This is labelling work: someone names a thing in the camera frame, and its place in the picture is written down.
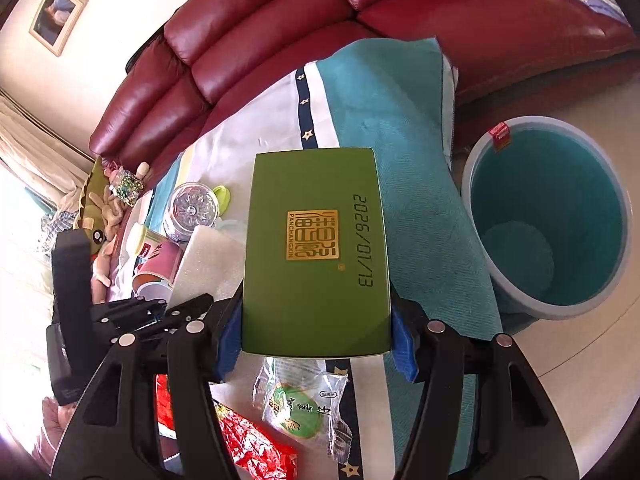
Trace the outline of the person left hand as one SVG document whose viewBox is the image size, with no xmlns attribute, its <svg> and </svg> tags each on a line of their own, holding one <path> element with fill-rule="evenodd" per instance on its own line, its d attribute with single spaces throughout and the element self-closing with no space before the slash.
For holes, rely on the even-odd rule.
<svg viewBox="0 0 640 480">
<path fill-rule="evenodd" d="M 64 431 L 75 413 L 76 403 L 61 406 L 55 398 L 46 396 L 42 400 L 41 408 L 42 424 L 32 457 L 44 469 L 50 469 Z"/>
</svg>

